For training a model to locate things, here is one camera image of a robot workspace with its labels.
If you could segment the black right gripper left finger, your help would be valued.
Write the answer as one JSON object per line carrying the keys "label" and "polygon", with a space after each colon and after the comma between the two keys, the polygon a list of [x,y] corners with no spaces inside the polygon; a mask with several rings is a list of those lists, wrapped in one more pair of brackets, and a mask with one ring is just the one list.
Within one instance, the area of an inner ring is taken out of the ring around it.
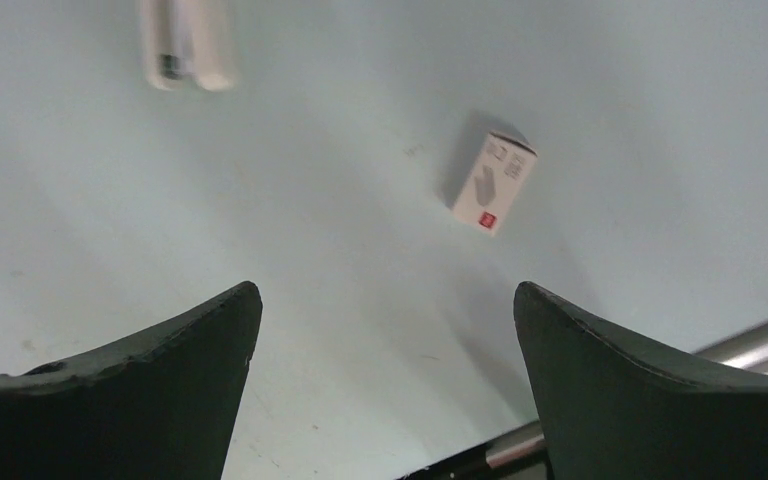
{"label": "black right gripper left finger", "polygon": [[101,347],[0,374],[0,479],[218,479],[263,304],[242,282]]}

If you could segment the white staple box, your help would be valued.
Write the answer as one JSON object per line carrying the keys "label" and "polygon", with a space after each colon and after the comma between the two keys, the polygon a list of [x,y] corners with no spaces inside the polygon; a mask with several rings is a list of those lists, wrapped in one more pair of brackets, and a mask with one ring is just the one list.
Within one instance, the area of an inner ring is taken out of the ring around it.
{"label": "white staple box", "polygon": [[454,217],[495,236],[537,160],[527,140],[488,132],[451,207]]}

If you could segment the white small stapler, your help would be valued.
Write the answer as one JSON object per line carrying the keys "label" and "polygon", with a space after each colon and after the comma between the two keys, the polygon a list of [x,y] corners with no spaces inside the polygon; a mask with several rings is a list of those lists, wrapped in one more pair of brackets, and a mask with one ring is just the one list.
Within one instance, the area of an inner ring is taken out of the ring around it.
{"label": "white small stapler", "polygon": [[171,91],[188,81],[226,91],[237,83],[228,1],[141,0],[136,3],[145,78]]}

